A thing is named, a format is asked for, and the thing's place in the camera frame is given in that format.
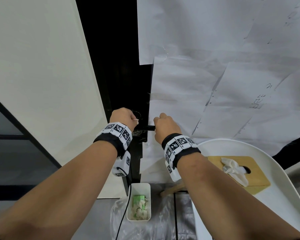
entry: yellow tissue box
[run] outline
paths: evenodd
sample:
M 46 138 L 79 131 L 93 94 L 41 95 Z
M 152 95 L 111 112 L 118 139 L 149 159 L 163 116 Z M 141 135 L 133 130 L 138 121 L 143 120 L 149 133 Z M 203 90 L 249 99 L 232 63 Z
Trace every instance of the yellow tissue box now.
M 245 167 L 246 171 L 250 172 L 250 173 L 245 174 L 245 176 L 249 182 L 249 185 L 247 187 L 243 187 L 250 194 L 255 195 L 271 185 L 269 180 L 267 179 L 267 177 L 261 170 L 261 168 L 258 166 L 256 161 L 252 157 L 249 157 L 249 156 L 209 156 L 208 160 L 210 162 L 212 162 L 214 165 L 216 165 L 219 169 L 222 170 L 222 167 L 224 166 L 224 164 L 221 162 L 221 157 L 233 159 L 234 161 L 236 161 L 239 164 L 239 166 Z

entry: person's left hand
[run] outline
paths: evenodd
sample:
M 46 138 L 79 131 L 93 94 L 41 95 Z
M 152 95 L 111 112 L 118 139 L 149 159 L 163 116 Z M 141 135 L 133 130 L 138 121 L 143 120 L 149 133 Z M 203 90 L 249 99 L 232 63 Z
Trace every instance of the person's left hand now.
M 128 126 L 132 132 L 138 123 L 135 119 L 136 117 L 130 109 L 120 108 L 112 111 L 110 122 L 120 122 Z

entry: hand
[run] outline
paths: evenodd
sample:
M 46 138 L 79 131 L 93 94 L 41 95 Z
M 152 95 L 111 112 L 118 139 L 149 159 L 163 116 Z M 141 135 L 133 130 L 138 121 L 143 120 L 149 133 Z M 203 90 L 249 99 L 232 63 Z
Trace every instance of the hand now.
M 161 145 L 162 141 L 172 133 L 181 134 L 180 127 L 172 119 L 171 116 L 167 116 L 165 113 L 160 113 L 160 118 L 155 117 L 153 119 L 155 125 L 155 140 Z
M 137 121 L 135 119 L 136 117 L 130 109 L 120 108 L 112 111 L 110 122 L 120 122 L 128 126 L 132 132 L 137 125 Z

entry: white cabinet door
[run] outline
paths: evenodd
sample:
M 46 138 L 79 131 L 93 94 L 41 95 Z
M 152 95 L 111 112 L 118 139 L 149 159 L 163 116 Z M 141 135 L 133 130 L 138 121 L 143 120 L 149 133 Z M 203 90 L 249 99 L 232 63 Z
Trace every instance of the white cabinet door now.
M 107 124 L 75 0 L 0 0 L 0 102 L 61 165 Z

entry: forearm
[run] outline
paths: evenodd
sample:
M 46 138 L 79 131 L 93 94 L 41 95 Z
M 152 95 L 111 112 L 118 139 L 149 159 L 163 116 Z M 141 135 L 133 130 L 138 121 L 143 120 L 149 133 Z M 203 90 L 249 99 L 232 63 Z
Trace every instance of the forearm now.
M 297 239 L 300 232 L 200 153 L 178 162 L 191 199 L 214 239 Z
M 70 239 L 98 197 L 116 157 L 109 142 L 93 143 L 0 217 L 0 238 Z

